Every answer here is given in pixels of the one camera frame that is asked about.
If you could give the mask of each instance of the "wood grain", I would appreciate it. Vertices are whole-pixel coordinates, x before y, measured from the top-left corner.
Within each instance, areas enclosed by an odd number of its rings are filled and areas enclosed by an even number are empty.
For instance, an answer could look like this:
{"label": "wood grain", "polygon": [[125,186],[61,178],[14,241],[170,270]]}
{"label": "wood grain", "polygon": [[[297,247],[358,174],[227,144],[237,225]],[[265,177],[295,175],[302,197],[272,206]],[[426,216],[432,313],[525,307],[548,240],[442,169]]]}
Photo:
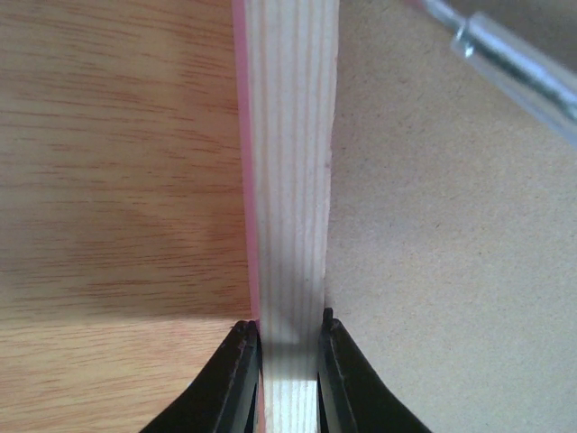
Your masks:
{"label": "wood grain", "polygon": [[316,431],[338,0],[245,2],[269,432]]}
{"label": "wood grain", "polygon": [[0,4],[0,430],[137,431],[250,316],[228,0]]}

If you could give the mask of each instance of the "pink tape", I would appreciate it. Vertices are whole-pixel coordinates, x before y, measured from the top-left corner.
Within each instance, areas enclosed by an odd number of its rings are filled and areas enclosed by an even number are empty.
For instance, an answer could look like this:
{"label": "pink tape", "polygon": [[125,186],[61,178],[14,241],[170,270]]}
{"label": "pink tape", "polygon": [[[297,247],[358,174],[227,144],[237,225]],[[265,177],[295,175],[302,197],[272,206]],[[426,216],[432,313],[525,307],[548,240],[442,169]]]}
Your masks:
{"label": "pink tape", "polygon": [[254,176],[252,171],[252,133],[249,82],[249,59],[246,40],[244,0],[233,0],[234,51],[236,59],[236,87],[238,94],[239,124],[241,129],[241,157],[243,159],[244,221],[246,250],[249,263],[252,317],[260,317],[259,255],[254,204]]}

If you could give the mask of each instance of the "wooden board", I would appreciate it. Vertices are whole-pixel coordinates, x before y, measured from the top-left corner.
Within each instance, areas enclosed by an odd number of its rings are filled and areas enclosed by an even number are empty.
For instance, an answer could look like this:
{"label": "wooden board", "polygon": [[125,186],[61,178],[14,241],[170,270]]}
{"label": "wooden board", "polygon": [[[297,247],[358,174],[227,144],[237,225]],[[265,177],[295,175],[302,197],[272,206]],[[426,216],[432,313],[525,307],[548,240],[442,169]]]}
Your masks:
{"label": "wooden board", "polygon": [[307,433],[316,431],[338,1],[244,6],[266,429]]}
{"label": "wooden board", "polygon": [[0,430],[138,431],[250,316],[230,2],[2,2],[0,38]]}
{"label": "wooden board", "polygon": [[[448,3],[577,70],[574,0]],[[434,432],[577,431],[577,152],[402,2],[339,31],[335,316]]]}

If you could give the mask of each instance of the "black clamp jaw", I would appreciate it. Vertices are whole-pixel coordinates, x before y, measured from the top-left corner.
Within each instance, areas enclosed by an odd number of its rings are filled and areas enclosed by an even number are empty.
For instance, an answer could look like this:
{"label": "black clamp jaw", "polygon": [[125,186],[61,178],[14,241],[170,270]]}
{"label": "black clamp jaw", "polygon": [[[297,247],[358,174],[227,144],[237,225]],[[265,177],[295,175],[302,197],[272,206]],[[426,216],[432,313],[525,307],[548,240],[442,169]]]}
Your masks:
{"label": "black clamp jaw", "polygon": [[[234,325],[195,381],[141,433],[254,433],[262,366],[254,321]],[[372,369],[333,309],[318,341],[321,433],[430,433]]]}

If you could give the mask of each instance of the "brown cardboard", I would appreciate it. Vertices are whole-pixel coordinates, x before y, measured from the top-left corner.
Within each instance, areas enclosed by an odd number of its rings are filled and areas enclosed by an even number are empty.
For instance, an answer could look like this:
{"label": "brown cardboard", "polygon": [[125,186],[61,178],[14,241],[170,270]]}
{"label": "brown cardboard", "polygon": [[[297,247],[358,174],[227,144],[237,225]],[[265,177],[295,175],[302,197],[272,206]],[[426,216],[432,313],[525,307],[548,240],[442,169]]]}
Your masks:
{"label": "brown cardboard", "polygon": [[[577,64],[574,3],[520,4],[486,2]],[[577,149],[450,38],[341,3],[327,304],[433,431],[577,431]]]}

